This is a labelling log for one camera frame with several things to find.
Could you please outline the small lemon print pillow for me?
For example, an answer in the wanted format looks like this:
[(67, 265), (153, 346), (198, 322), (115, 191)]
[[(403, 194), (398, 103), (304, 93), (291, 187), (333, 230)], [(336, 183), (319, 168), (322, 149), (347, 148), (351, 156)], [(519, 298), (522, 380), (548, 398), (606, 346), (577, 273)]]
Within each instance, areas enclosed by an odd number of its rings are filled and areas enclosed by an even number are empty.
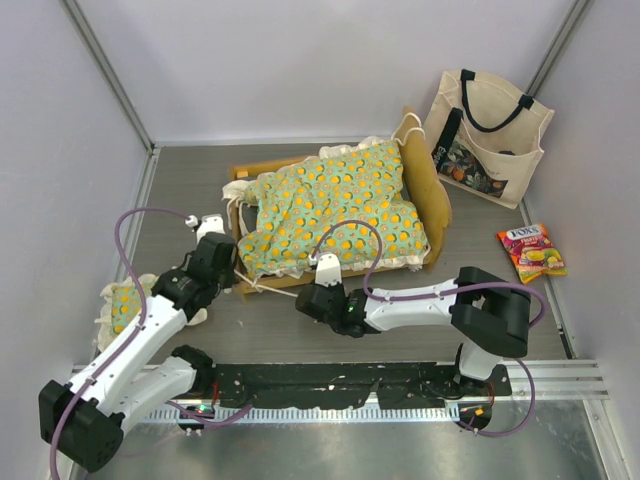
[(141, 309), (141, 297), (131, 276), (119, 283), (110, 283), (100, 293), (104, 305), (95, 323), (99, 332), (94, 344), (100, 352), (123, 332)]

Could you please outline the lemon print pet mattress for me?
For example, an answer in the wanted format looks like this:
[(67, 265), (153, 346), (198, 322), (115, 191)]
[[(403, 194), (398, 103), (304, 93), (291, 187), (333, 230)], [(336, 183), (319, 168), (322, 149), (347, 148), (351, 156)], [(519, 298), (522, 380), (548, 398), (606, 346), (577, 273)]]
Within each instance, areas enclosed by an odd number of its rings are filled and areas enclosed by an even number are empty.
[(315, 250), (335, 254), (346, 270), (420, 268), (431, 250), (417, 207), (402, 195), (397, 139), (369, 137), (355, 147), (324, 147), (274, 172), (229, 182), (228, 211), (240, 220), (239, 278), (259, 291), (266, 278), (300, 278)]

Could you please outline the wooden pet bed frame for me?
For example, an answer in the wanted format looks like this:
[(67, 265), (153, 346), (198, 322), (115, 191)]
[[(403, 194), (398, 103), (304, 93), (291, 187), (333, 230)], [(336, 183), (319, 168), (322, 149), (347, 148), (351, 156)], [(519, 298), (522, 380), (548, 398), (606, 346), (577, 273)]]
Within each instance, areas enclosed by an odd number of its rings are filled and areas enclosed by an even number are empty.
[[(452, 208), (446, 189), (438, 178), (436, 169), (433, 165), (432, 156), (428, 151), (426, 135), (422, 128), (422, 122), (412, 108), (406, 107), (403, 110), (403, 115), (398, 127), (391, 136), (378, 138), (384, 140), (397, 139), (401, 143), (400, 154), (404, 165), (402, 175), (404, 189), (402, 195), (417, 207), (419, 218), (423, 223), (426, 235), (431, 245), (431, 250), (420, 268), (383, 268), (377, 265), (371, 266), (374, 266), (379, 272), (406, 269), (431, 273), (434, 270), (443, 250), (446, 230), (452, 219)], [(325, 147), (355, 147), (365, 139), (356, 145), (335, 145)], [(235, 166), (232, 169), (231, 181), (246, 177), (254, 178), (260, 173), (274, 172), (283, 166), (292, 165), (308, 157), (310, 156), (299, 156), (288, 159)], [(255, 224), (256, 213), (251, 207), (244, 207), (240, 211), (228, 211), (227, 209), (227, 214), (233, 236), (237, 241), (239, 241), (241, 234), (239, 227), (240, 220), (246, 220), (249, 226), (253, 226)], [(288, 295), (292, 287), (302, 285), (313, 277), (313, 266), (311, 271), (303, 274), (300, 278), (292, 278), (290, 276), (282, 278), (268, 277), (265, 280), (267, 285), (266, 289), (259, 291), (254, 287), (246, 285), (240, 280), (239, 275), (243, 272), (244, 267), (239, 260), (239, 253), (237, 259), (237, 283), (234, 287), (234, 291), (241, 296), (251, 293), (262, 293), (264, 291)], [(365, 274), (367, 270), (346, 270), (342, 265), (341, 268), (348, 276), (361, 276)]]

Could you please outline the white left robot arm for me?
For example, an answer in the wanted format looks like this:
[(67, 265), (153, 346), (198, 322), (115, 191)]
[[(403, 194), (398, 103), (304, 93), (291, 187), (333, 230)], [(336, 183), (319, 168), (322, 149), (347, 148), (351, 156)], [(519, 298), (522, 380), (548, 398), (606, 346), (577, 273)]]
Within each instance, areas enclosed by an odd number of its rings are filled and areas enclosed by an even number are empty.
[(151, 372), (142, 370), (161, 346), (231, 286), (235, 257), (230, 236), (202, 235), (186, 267), (159, 277), (144, 311), (90, 365), (64, 384), (51, 380), (41, 389), (40, 434), (52, 455), (62, 453), (94, 473), (156, 407), (178, 395), (200, 399), (211, 391), (213, 360), (194, 347), (179, 347)]

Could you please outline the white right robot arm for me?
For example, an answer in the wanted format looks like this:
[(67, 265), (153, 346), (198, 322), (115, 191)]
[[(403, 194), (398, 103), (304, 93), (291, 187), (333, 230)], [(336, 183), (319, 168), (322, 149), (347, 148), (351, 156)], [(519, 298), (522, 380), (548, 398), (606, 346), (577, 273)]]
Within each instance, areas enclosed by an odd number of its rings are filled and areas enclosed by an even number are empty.
[(451, 380), (465, 395), (483, 388), (502, 359), (528, 353), (531, 295), (475, 267), (463, 267), (456, 278), (437, 285), (401, 290), (346, 292), (340, 281), (314, 281), (301, 290), (295, 307), (353, 338), (404, 327), (456, 329), (465, 341)]

